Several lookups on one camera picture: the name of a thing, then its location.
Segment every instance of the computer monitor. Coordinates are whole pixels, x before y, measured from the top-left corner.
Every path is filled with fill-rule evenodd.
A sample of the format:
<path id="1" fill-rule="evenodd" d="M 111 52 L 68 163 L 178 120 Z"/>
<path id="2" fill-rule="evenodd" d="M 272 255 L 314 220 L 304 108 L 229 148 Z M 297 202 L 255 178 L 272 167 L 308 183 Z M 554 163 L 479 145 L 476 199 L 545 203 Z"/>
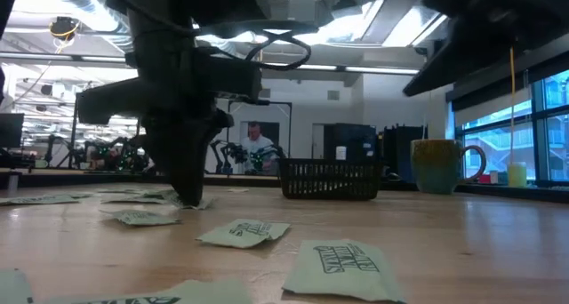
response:
<path id="1" fill-rule="evenodd" d="M 23 125 L 23 114 L 0 114 L 0 148 L 21 147 L 21 128 Z"/>

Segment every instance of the desk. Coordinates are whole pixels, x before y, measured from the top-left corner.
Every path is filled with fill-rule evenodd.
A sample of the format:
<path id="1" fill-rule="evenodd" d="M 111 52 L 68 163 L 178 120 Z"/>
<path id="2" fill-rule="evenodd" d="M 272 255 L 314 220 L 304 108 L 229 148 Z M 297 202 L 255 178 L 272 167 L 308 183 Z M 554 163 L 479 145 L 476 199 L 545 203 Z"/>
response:
<path id="1" fill-rule="evenodd" d="M 109 184 L 22 189 L 21 196 Z M 371 202 L 293 201 L 273 188 L 229 193 L 208 211 L 165 205 L 80 204 L 0 208 L 0 268 L 20 268 L 40 302 L 60 295 L 153 292 L 186 279 L 237 277 L 254 303 L 363 303 L 283 294 L 280 287 L 304 239 L 379 246 L 411 304 L 569 302 L 569 208 L 472 195 L 380 192 Z M 128 228 L 101 210 L 136 208 L 179 216 L 178 226 Z M 251 250 L 206 246 L 194 238 L 238 218 L 291 223 L 273 244 Z"/>

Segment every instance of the person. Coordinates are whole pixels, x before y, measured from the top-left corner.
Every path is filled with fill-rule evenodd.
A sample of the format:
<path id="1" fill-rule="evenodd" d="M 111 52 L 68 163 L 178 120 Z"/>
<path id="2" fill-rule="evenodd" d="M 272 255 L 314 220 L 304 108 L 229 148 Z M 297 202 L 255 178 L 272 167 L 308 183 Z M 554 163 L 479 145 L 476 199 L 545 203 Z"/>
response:
<path id="1" fill-rule="evenodd" d="M 251 153 L 257 153 L 260 149 L 266 148 L 273 145 L 273 141 L 264 137 L 258 122 L 250 122 L 247 127 L 247 137 L 241 140 L 241 146 L 247 150 L 247 154 L 250 156 Z M 275 159 L 274 155 L 266 155 L 263 160 L 263 171 L 268 171 L 271 169 L 273 161 Z M 245 173 L 257 173 L 251 160 L 247 158 L 244 163 Z"/>

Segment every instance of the white shirt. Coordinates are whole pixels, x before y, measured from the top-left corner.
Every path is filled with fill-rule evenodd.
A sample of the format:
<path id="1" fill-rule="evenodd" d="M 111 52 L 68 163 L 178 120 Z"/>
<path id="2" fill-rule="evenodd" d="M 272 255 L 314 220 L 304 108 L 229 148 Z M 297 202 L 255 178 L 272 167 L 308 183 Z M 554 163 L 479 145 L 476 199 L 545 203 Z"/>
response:
<path id="1" fill-rule="evenodd" d="M 249 137 L 242 139 L 241 145 L 244 149 L 247 150 L 247 157 L 249 157 L 251 153 L 257 153 L 257 151 L 259 151 L 261 148 L 266 148 L 267 146 L 273 145 L 273 141 L 262 135 L 259 135 L 259 138 L 257 138 L 257 140 L 251 140 Z M 269 159 L 271 159 L 271 155 L 265 156 L 266 161 Z M 244 163 L 244 167 L 246 171 L 252 170 L 254 168 L 249 158 L 247 158 L 247 162 Z"/>

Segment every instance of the black wire basket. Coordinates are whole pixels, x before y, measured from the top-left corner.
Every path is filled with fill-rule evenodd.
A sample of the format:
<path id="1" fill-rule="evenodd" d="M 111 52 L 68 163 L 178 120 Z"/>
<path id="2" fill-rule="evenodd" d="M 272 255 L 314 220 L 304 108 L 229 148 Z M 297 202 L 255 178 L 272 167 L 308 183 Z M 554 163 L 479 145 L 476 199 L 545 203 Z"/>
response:
<path id="1" fill-rule="evenodd" d="M 377 162 L 281 158 L 279 169 L 286 198 L 365 201 L 380 188 Z"/>

